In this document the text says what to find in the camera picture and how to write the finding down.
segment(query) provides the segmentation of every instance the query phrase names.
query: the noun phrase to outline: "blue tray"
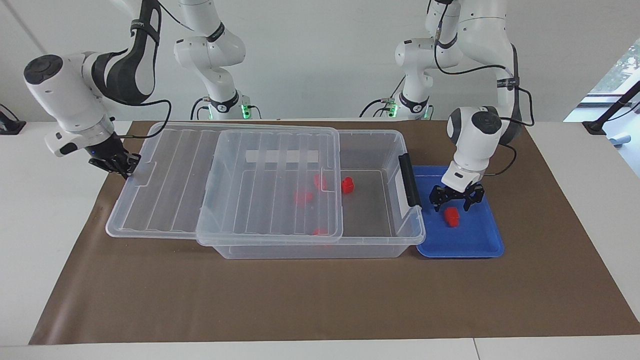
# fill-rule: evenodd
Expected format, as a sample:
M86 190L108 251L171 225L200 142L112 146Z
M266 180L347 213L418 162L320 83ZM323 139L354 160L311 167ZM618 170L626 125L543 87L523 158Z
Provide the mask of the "blue tray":
M422 199L422 218L427 238L418 245L418 251L427 258L497 258L504 253L504 244L493 219L486 197L479 204L463 209L464 200L452 200L436 212L429 203L429 194L435 185L443 186L440 179L447 167L415 166L413 173ZM449 227L444 210L455 207L460 213L460 225Z

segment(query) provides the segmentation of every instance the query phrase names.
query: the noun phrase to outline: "white backdrop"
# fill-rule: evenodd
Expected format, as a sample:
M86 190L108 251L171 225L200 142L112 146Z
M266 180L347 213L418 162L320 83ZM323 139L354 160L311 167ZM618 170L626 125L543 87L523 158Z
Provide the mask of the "white backdrop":
M177 2L163 2L182 17ZM388 96L403 75L394 62L394 49L402 40L424 36L426 4L216 1L227 28L247 47L245 62L229 71L238 89L272 119L355 117L369 101ZM640 37L636 6L637 0L510 1L508 33L518 47L522 86L534 94L538 120L562 121ZM0 0L0 102L25 120L51 119L22 82L25 64L41 53L29 32L46 53L119 51L129 43L130 21L107 0ZM186 119L193 101L206 94L197 77L173 58L174 41L188 36L188 30L163 17L151 99L171 100L176 120ZM465 61L460 69L474 65ZM466 76L443 76L437 70L432 74L435 118L446 118L458 106L496 101L490 70ZM112 108L121 120L160 120L163 106Z

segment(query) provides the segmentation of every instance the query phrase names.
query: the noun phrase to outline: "brown mat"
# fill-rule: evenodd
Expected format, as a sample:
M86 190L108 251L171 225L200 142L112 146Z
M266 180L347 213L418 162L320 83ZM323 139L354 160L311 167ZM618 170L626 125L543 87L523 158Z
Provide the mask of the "brown mat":
M397 129L415 165L454 152L444 122L321 124ZM640 334L529 134L514 146L513 168L484 181L506 248L491 260L426 259L415 247L397 259L225 260L195 241L110 238L124 183L110 175L30 343ZM499 150L490 170L510 156Z

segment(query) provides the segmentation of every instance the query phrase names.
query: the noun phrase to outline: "white table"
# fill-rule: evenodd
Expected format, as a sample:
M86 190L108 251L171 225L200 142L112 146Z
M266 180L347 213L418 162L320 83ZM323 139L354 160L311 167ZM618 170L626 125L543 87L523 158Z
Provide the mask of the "white table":
M19 136L0 137L0 359L640 359L640 336L24 346L106 176L83 151L64 159L49 153L42 138L54 127L34 122ZM640 179L606 138L580 124L529 131L640 317Z

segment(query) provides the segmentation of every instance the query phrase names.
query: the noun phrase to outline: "container handle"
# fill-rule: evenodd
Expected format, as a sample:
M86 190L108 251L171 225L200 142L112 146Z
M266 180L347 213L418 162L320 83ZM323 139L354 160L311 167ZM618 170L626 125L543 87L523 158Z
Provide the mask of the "container handle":
M404 192L406 193L406 201L409 206L413 207L419 205L422 207L420 201L420 194L418 194L418 185L415 182L415 176L413 175L413 166L411 165L411 157L406 153L398 156L400 161L400 171L402 172L402 180L404 183Z

